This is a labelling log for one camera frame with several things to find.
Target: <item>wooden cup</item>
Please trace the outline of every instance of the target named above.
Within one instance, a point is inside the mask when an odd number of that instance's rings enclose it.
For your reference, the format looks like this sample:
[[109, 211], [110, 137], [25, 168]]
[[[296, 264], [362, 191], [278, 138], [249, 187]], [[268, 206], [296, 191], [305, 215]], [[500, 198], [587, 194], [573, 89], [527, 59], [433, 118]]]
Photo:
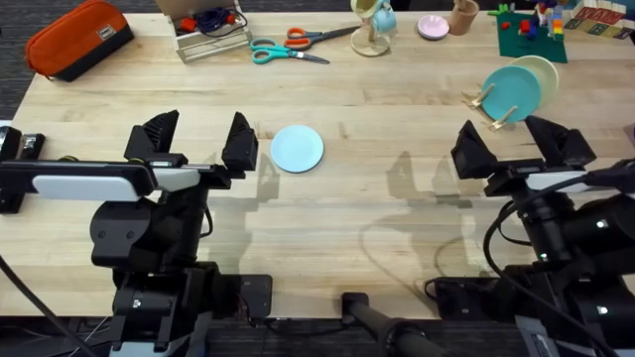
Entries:
[[454, 4], [452, 12], [449, 14], [449, 32], [452, 35], [461, 36], [469, 31], [469, 27], [478, 15], [478, 4], [472, 0], [463, 2], [464, 9], [460, 10], [458, 3]]

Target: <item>orange scissors handle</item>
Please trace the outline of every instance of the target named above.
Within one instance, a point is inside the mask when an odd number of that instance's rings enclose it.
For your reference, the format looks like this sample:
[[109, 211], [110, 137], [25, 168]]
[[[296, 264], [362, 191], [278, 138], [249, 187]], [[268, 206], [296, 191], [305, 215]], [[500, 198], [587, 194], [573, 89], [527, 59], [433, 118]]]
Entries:
[[305, 29], [301, 29], [301, 28], [291, 28], [289, 29], [289, 31], [287, 31], [288, 39], [301, 39], [301, 38], [306, 38], [309, 36], [319, 36], [319, 35], [321, 35], [321, 32], [310, 32], [310, 31], [305, 31]]
[[315, 38], [292, 38], [285, 40], [284, 46], [287, 49], [296, 51], [306, 51], [310, 49], [316, 41]]

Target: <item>wooden table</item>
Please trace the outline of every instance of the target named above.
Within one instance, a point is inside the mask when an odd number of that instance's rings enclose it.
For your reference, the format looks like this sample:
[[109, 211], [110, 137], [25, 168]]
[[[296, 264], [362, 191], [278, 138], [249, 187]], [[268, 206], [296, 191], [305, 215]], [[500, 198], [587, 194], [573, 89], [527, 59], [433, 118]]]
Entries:
[[[457, 179], [449, 151], [461, 125], [474, 121], [501, 159], [539, 152], [524, 125], [491, 133], [463, 102], [511, 60], [498, 55], [494, 18], [480, 14], [467, 35], [428, 42], [415, 32], [422, 15], [398, 14], [392, 53], [381, 58], [356, 55], [348, 38], [311, 50], [330, 65], [256, 65], [248, 49], [184, 65], [161, 15], [129, 15], [132, 43], [73, 83], [37, 75], [13, 125], [45, 133], [47, 159], [123, 160], [133, 125], [177, 108], [173, 152], [211, 163], [241, 111], [261, 143], [259, 169], [210, 194], [215, 230], [201, 240], [199, 259], [223, 273], [272, 275], [274, 316], [338, 317], [340, 294], [358, 291], [387, 314], [435, 317], [422, 282], [486, 274], [482, 237], [503, 203], [483, 196], [483, 182]], [[279, 41], [290, 26], [358, 23], [352, 13], [248, 18], [256, 37]], [[567, 51], [571, 62], [556, 64], [558, 100], [537, 114], [580, 129], [600, 157], [591, 168], [631, 158], [622, 128], [635, 112], [635, 48], [567, 32]], [[271, 139], [292, 124], [324, 139], [324, 158], [309, 173], [281, 172], [269, 159]], [[98, 205], [33, 196], [21, 214], [0, 218], [0, 252], [58, 314], [111, 312], [110, 271], [90, 263], [88, 224]], [[505, 230], [526, 237], [518, 221]], [[534, 259], [500, 237], [493, 249], [501, 266]], [[0, 313], [38, 314], [4, 277]]]

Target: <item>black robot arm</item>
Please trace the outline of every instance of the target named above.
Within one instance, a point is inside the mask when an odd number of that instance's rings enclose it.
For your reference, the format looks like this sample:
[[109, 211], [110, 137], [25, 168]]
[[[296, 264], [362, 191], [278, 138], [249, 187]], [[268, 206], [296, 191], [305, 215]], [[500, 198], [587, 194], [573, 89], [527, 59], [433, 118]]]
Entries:
[[[135, 126], [125, 163], [0, 158], [3, 194], [105, 200], [90, 237], [93, 264], [111, 269], [116, 287], [111, 356], [200, 356], [210, 319], [263, 319], [271, 309], [270, 276], [221, 275], [215, 263], [196, 260], [199, 239], [212, 230], [208, 191], [230, 189], [256, 168], [254, 130], [236, 113], [224, 165], [191, 165], [170, 153], [178, 119], [175, 110]], [[155, 190], [157, 201], [146, 197]], [[201, 235], [205, 216], [209, 232]]]
[[[460, 179], [487, 179], [486, 195], [511, 196], [511, 209], [502, 214], [518, 212], [537, 262], [506, 267], [500, 272], [504, 279], [436, 280], [440, 315], [516, 322], [536, 355], [545, 349], [567, 356], [595, 349], [613, 356], [606, 346], [635, 348], [627, 332], [635, 328], [635, 297], [622, 279], [635, 272], [633, 161], [587, 173], [584, 165], [595, 154], [578, 130], [534, 116], [526, 123], [543, 159], [498, 161], [470, 122], [451, 153]], [[563, 187], [551, 190], [555, 183]], [[567, 194], [598, 187], [620, 192], [578, 208]]]

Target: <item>pink plate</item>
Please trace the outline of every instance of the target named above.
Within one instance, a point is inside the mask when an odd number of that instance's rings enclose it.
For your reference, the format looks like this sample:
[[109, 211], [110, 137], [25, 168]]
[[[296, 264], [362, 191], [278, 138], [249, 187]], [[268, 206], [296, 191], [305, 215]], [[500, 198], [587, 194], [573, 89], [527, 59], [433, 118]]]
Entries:
[[447, 21], [437, 15], [426, 15], [417, 24], [419, 34], [428, 40], [440, 40], [447, 35], [449, 25]]

